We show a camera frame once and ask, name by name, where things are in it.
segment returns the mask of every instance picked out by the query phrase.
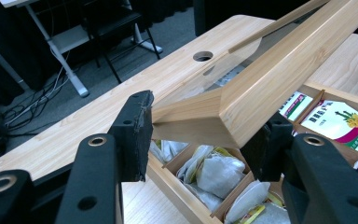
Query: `tea bag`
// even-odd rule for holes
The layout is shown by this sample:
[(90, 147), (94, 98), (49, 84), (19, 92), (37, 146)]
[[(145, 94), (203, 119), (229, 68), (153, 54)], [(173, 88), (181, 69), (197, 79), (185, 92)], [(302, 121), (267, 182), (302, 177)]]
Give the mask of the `tea bag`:
[(245, 164), (237, 158), (212, 153), (197, 170), (197, 185), (224, 199), (245, 177), (244, 170)]
[(231, 205), (225, 218), (225, 224), (236, 222), (248, 214), (256, 205), (264, 202), (269, 194), (269, 185), (269, 182), (260, 182), (258, 180), (250, 183), (238, 196), (234, 204)]
[(185, 186), (194, 195), (196, 195), (200, 199), (200, 201), (202, 201), (211, 212), (214, 212), (223, 201), (223, 199), (215, 196), (214, 194), (207, 192), (203, 189), (200, 189), (196, 183), (185, 184)]
[(159, 161), (161, 161), (161, 163), (164, 163), (164, 159), (161, 155), (161, 149), (159, 149), (155, 141), (150, 142), (149, 150)]
[(266, 209), (255, 218), (252, 224), (264, 224), (264, 223), (280, 223), (290, 224), (289, 214), (287, 210), (281, 208), (275, 203), (263, 203)]
[(179, 152), (181, 152), (185, 147), (187, 147), (188, 143), (174, 142), (168, 140), (161, 141), (161, 152), (162, 159), (165, 162), (171, 161), (173, 157), (175, 157)]
[(197, 166), (200, 165), (203, 159), (209, 155), (212, 150), (212, 146), (199, 146), (190, 160), (185, 162), (185, 164), (178, 170), (177, 177), (183, 180), (186, 184), (191, 183), (191, 177), (194, 176)]

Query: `wooden table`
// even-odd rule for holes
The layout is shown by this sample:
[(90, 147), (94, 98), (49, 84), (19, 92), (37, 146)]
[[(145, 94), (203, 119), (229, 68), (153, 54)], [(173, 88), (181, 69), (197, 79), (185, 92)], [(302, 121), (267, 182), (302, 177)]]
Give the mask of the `wooden table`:
[[(158, 103), (205, 65), (192, 60), (194, 54), (208, 50), (218, 55), (270, 23), (248, 16), (230, 18), (8, 152), (0, 158), (0, 171), (24, 169), (37, 179), (63, 167), (74, 160), (82, 139), (107, 132), (131, 94), (151, 90)], [(358, 95), (358, 35), (351, 35), (309, 81)], [(150, 179), (124, 183), (123, 193), (126, 223), (187, 223)]]

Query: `table leg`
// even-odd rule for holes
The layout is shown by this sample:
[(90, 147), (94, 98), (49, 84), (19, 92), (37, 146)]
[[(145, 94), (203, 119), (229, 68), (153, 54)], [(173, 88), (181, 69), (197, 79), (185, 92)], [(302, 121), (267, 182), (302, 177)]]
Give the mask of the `table leg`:
[(86, 97), (89, 95), (89, 91), (86, 89), (86, 87), (83, 85), (83, 83), (80, 81), (80, 79), (77, 77), (77, 75), (72, 71), (69, 64), (66, 62), (66, 60), (62, 57), (60, 51), (57, 49), (57, 46), (54, 44), (51, 37), (46, 32), (45, 28), (43, 27), (40, 20), (36, 17), (34, 14), (34, 11), (32, 8), (27, 5), (25, 6), (27, 8), (28, 13), (31, 15), (32, 19), (36, 23), (37, 27), (39, 28), (40, 32), (42, 32), (44, 38), (48, 42), (48, 45), (50, 46), (50, 49), (52, 50), (53, 55), (57, 58), (57, 60), (62, 65), (63, 69), (65, 69), (66, 75), (68, 76), (69, 80), (72, 82), (72, 85), (77, 90), (77, 93), (81, 97)]

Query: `wooden box compartment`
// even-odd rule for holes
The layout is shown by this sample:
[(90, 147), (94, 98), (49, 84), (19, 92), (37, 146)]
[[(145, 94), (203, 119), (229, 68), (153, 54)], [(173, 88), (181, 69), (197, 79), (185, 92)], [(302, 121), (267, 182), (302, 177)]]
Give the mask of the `wooden box compartment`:
[[(343, 91), (337, 91), (313, 82), (306, 82), (298, 91), (308, 96), (316, 97), (322, 90), (324, 90), (323, 99), (345, 102), (358, 110), (358, 97)], [(191, 158), (196, 148), (197, 146), (190, 145), (167, 164), (162, 164), (153, 154), (149, 153), (147, 173), (190, 223), (223, 223), (225, 212), (241, 192), (254, 181), (253, 175), (251, 172), (248, 173), (240, 184), (225, 198), (219, 208), (212, 213), (175, 176), (178, 169)], [(353, 165), (358, 160), (358, 151), (354, 149), (340, 147), (339, 151), (350, 165)], [(235, 156), (237, 158), (241, 157), (240, 152), (238, 150), (237, 152), (239, 155)], [(282, 195), (280, 183), (271, 183), (270, 190)]]

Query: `tea packet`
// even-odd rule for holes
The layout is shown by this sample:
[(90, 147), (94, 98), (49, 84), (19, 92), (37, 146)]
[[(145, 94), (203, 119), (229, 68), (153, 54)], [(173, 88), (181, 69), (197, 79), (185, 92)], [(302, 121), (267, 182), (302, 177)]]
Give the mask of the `tea packet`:
[(312, 102), (313, 98), (296, 91), (293, 95), (281, 106), (279, 113), (286, 119), (295, 121), (301, 112)]
[(358, 111), (343, 102), (320, 101), (301, 125), (358, 151)]

